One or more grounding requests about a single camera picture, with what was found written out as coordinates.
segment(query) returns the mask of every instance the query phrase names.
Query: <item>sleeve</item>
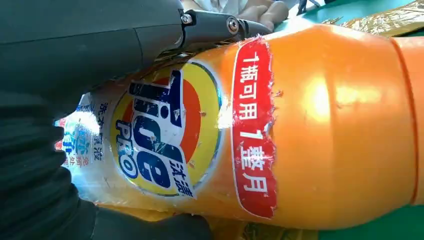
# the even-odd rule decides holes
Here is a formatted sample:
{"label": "sleeve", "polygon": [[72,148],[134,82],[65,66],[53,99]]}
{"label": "sleeve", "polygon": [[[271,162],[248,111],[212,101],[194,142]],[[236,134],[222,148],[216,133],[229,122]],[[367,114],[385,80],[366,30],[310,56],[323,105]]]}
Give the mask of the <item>sleeve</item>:
{"label": "sleeve", "polygon": [[197,3],[205,11],[220,13],[223,9],[221,7],[222,0],[193,0],[193,1]]}
{"label": "sleeve", "polygon": [[78,98],[60,104],[5,88],[0,85],[0,239],[212,239],[200,216],[146,222],[80,199],[61,167],[65,153],[54,150],[63,128],[53,126]]}

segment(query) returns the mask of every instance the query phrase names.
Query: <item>orange plastic bottle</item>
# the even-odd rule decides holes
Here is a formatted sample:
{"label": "orange plastic bottle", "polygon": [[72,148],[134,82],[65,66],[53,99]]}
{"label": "orange plastic bottle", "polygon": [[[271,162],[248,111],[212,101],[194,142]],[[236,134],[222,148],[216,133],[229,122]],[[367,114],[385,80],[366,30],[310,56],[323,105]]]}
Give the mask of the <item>orange plastic bottle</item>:
{"label": "orange plastic bottle", "polygon": [[350,227],[424,202],[423,57],[332,25],[248,39],[89,94],[56,147],[95,202]]}

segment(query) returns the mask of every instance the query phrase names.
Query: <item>person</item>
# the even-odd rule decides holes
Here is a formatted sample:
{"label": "person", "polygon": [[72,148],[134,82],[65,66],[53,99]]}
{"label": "person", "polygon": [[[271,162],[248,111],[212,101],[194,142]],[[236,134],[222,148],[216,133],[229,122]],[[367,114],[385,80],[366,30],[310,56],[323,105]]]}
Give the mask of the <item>person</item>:
{"label": "person", "polygon": [[182,0],[185,10],[204,10],[231,14],[239,19],[260,23],[271,31],[289,15],[283,1],[274,0]]}

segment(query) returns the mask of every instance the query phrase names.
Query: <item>screw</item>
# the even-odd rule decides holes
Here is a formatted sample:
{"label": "screw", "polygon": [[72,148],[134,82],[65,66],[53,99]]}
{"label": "screw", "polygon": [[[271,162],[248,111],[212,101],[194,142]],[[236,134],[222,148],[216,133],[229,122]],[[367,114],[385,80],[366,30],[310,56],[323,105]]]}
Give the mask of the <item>screw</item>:
{"label": "screw", "polygon": [[181,16],[181,22],[183,24],[191,24],[193,22],[193,18],[190,14],[184,14]]}
{"label": "screw", "polygon": [[237,22],[237,19],[235,18],[228,18],[228,20],[226,21],[227,26],[228,26],[228,30],[231,33],[237,33],[239,31],[239,23]]}

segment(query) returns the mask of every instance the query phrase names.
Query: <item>orange plastic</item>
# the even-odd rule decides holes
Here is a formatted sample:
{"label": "orange plastic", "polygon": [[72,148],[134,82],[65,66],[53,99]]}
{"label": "orange plastic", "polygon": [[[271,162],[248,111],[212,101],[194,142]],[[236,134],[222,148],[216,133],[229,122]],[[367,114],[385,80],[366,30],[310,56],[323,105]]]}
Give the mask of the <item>orange plastic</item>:
{"label": "orange plastic", "polygon": [[424,56],[424,37],[397,37],[393,40],[400,50],[400,60],[408,79],[406,84],[410,88],[411,111],[415,115],[418,178],[413,203],[424,204],[424,77],[421,63]]}

